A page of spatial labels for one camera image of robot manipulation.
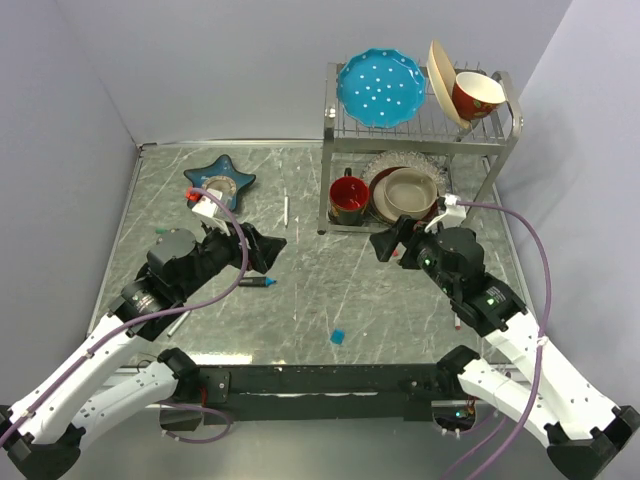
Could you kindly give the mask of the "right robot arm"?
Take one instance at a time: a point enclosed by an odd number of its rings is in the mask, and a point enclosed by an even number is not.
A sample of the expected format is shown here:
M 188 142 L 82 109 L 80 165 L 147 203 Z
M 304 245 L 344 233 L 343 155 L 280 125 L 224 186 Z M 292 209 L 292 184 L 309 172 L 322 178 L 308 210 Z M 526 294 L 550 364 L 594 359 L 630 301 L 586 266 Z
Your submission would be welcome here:
M 442 357 L 439 390 L 465 393 L 523 424 L 568 479 L 595 479 L 639 429 L 639 413 L 599 392 L 546 337 L 524 301 L 487 272 L 475 233 L 463 227 L 429 231 L 403 216 L 370 242 L 381 262 L 398 245 L 399 264 L 421 270 L 448 297 L 455 316 L 503 354 L 529 381 L 524 387 L 460 346 Z

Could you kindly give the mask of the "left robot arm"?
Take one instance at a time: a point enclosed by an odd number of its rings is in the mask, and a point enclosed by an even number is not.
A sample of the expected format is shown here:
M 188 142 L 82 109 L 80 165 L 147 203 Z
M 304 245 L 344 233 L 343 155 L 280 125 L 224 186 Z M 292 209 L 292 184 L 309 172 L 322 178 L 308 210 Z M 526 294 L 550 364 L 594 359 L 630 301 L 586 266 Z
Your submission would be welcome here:
M 186 313 L 188 298 L 228 266 L 264 274 L 284 238 L 206 227 L 198 240 L 186 229 L 159 236 L 133 282 L 109 305 L 93 332 L 29 395 L 1 408 L 1 446 L 26 479 L 59 479 L 99 436 L 150 404 L 198 396 L 199 366 L 178 348 L 161 352 L 134 377 L 108 389 L 105 381 L 148 348 Z

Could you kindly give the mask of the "white pen near left arm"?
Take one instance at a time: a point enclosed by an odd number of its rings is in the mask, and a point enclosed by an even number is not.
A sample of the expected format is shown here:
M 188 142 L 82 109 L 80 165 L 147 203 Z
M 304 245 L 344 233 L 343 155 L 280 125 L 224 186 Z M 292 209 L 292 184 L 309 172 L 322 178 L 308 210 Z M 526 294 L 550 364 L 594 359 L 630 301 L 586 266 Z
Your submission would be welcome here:
M 170 326 L 169 330 L 167 331 L 167 336 L 168 337 L 173 337 L 175 335 L 175 333 L 178 331 L 178 329 L 185 323 L 185 321 L 188 319 L 188 317 L 190 316 L 191 312 L 187 311 L 184 312 L 183 314 L 181 314 Z

